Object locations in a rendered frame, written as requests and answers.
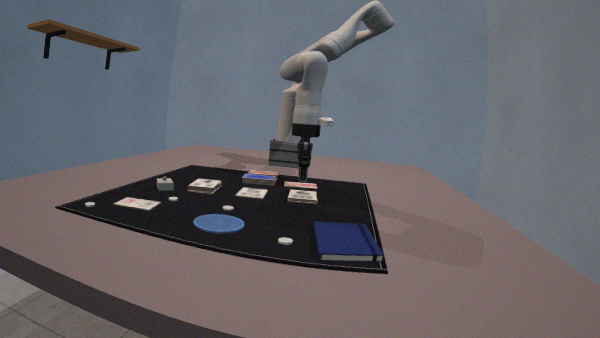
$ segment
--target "blue coaster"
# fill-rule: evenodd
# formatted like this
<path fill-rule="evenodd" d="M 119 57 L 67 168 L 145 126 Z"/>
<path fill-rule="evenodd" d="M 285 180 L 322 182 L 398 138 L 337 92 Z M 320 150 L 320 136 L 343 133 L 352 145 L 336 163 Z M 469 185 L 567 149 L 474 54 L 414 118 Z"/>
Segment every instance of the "blue coaster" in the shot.
<path fill-rule="evenodd" d="M 196 217 L 194 225 L 203 231 L 215 234 L 227 234 L 242 230 L 244 228 L 244 221 L 229 215 L 210 214 Z"/>

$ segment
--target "blue notebook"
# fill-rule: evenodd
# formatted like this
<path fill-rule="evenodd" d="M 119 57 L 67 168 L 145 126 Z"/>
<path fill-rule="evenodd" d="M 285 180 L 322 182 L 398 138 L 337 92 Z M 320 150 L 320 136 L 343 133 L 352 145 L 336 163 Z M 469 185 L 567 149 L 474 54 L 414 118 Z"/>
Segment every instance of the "blue notebook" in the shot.
<path fill-rule="evenodd" d="M 320 260 L 383 260 L 383 252 L 365 224 L 315 222 L 315 235 Z"/>

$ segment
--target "white robotic arm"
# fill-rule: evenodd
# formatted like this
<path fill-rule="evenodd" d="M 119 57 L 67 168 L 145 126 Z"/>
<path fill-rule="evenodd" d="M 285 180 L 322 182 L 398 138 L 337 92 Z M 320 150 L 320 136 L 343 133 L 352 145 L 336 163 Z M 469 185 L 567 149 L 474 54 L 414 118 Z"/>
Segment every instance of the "white robotic arm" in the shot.
<path fill-rule="evenodd" d="M 367 30 L 358 31 L 361 21 L 367 26 Z M 354 13 L 336 31 L 281 65 L 281 76 L 293 84 L 283 91 L 275 141 L 300 141 L 300 181 L 306 181 L 306 171 L 310 165 L 310 138 L 320 135 L 320 125 L 333 125 L 333 120 L 321 118 L 321 92 L 327 77 L 327 63 L 393 25 L 394 20 L 383 5 L 379 1 L 372 1 Z M 289 135 L 290 130 L 296 137 Z"/>

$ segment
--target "shelf bracket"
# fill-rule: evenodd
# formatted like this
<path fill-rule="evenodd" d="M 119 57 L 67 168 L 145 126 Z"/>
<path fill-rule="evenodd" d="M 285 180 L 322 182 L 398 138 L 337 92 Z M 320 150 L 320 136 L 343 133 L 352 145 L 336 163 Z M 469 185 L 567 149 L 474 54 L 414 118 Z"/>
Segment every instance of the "shelf bracket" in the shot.
<path fill-rule="evenodd" d="M 44 45 L 44 59 L 50 57 L 50 39 L 53 36 L 66 34 L 66 30 L 60 30 L 52 33 L 46 33 L 46 44 Z"/>
<path fill-rule="evenodd" d="M 110 67 L 110 53 L 112 52 L 120 52 L 125 50 L 125 48 L 115 48 L 115 49 L 109 49 L 106 51 L 106 67 L 104 67 L 104 69 L 108 69 L 108 67 Z"/>

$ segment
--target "white disc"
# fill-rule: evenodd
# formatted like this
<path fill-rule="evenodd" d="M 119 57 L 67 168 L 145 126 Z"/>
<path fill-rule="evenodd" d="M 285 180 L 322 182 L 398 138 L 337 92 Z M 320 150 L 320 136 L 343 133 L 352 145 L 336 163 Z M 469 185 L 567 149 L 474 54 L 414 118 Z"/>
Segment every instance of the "white disc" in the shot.
<path fill-rule="evenodd" d="M 294 243 L 294 240 L 289 237 L 279 237 L 277 241 L 279 242 L 279 244 L 282 245 L 291 245 L 292 243 Z"/>

